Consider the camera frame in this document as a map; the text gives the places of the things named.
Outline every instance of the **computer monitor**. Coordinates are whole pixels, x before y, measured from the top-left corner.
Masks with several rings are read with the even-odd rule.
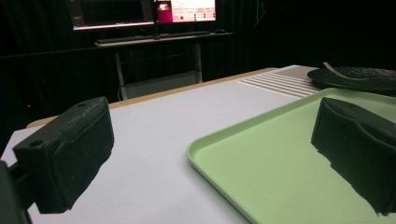
[[[65,0],[73,30],[154,24],[152,0]]]
[[[157,24],[216,20],[216,0],[151,0]]]

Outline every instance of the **table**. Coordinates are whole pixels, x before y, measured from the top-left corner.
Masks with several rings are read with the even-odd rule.
[[[191,167],[186,149],[203,135],[304,97],[288,83],[303,82],[305,95],[315,93],[306,77],[313,69],[264,69],[111,104],[111,157],[70,211],[40,215],[33,205],[33,222],[248,223]],[[13,146],[49,120],[16,131],[2,160],[15,162]]]

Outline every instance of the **green tray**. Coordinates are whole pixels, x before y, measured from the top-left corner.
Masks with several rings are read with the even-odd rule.
[[[396,223],[378,215],[311,145],[322,97],[396,122],[396,98],[327,89],[192,142],[191,164],[253,223]]]

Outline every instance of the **screw hole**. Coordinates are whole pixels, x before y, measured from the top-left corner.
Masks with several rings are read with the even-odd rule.
[[[29,144],[29,146],[30,146],[30,147],[38,147],[38,146],[40,146],[41,144],[43,144],[43,141],[41,141],[41,140],[36,140],[36,141],[34,141],[33,143]]]

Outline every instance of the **desk leg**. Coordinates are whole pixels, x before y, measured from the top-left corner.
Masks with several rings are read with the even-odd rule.
[[[126,94],[125,81],[123,79],[120,55],[118,53],[116,53],[114,56],[116,57],[117,73],[119,74],[121,100],[127,100],[128,96]]]
[[[202,67],[201,67],[201,47],[199,44],[194,45],[195,51],[195,82],[202,82]]]

